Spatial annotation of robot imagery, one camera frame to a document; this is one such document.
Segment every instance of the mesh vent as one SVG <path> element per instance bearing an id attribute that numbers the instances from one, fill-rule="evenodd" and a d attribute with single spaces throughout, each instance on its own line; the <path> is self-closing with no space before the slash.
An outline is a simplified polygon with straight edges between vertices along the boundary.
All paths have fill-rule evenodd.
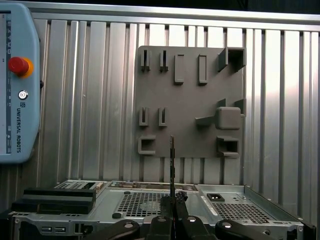
<path id="1" fill-rule="evenodd" d="M 61 184 L 60 186 L 58 186 L 57 189 L 66 189 L 66 188 L 69 187 L 71 184 L 73 184 L 73 182 L 67 181 L 67 182 Z"/>
<path id="2" fill-rule="evenodd" d="M 267 224 L 271 220 L 253 204 L 212 203 L 224 220 L 251 220 L 254 224 Z"/>
<path id="3" fill-rule="evenodd" d="M 160 215 L 160 200 L 168 196 L 159 192 L 134 192 L 125 194 L 117 211 L 126 217 L 146 217 Z"/>
<path id="4" fill-rule="evenodd" d="M 70 187 L 70 189 L 79 189 L 82 187 L 82 185 L 83 185 L 83 182 L 78 181 L 75 185 Z"/>

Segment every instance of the usb port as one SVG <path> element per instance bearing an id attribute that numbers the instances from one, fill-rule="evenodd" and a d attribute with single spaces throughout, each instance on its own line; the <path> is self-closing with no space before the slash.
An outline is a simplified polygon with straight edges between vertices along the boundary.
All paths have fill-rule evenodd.
<path id="1" fill-rule="evenodd" d="M 50 226 L 43 226 L 43 227 L 41 227 L 41 232 L 45 232 L 45 233 L 52 232 L 52 227 L 50 227 Z"/>
<path id="2" fill-rule="evenodd" d="M 56 233 L 65 233 L 66 232 L 66 228 L 65 227 L 55 227 L 54 231 Z"/>

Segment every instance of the red button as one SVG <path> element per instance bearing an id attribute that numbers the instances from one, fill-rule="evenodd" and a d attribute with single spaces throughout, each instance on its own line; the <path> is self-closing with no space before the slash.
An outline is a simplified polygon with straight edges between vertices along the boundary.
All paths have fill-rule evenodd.
<path id="1" fill-rule="evenodd" d="M 8 62 L 8 67 L 11 72 L 18 76 L 26 74 L 29 70 L 28 62 L 20 56 L 12 57 Z"/>

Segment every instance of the open computer chassis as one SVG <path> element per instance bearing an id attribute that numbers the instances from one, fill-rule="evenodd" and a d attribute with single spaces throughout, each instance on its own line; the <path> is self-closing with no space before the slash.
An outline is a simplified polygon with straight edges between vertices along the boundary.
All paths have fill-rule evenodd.
<path id="1" fill-rule="evenodd" d="M 74 194 L 73 190 L 84 193 Z M 94 197 L 86 190 L 94 192 Z M 314 226 L 249 186 L 175 184 L 175 190 L 186 192 L 189 215 L 199 217 L 204 224 L 233 220 L 277 240 L 316 239 Z M 58 196 L 55 191 L 71 194 Z M 139 225 L 151 223 L 161 214 L 161 198 L 169 195 L 169 183 L 67 180 L 48 191 L 25 190 L 23 201 L 13 203 L 2 214 L 0 229 L 8 233 L 8 239 L 82 239 L 124 219 Z M 70 206 L 43 204 L 41 209 L 39 205 L 33 209 L 35 206 L 26 204 L 27 200 L 45 198 L 65 199 Z"/>

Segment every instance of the metal wall panel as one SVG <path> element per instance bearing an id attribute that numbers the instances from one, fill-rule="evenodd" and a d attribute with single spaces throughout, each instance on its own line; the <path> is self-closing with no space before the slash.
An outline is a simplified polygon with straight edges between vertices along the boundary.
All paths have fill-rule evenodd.
<path id="1" fill-rule="evenodd" d="M 137 49 L 244 46 L 242 158 L 176 159 L 176 182 L 248 184 L 317 222 L 320 16 L 26 4 L 41 40 L 41 127 L 30 161 L 0 166 L 0 210 L 67 178 L 168 182 L 169 159 L 140 157 L 133 139 Z"/>

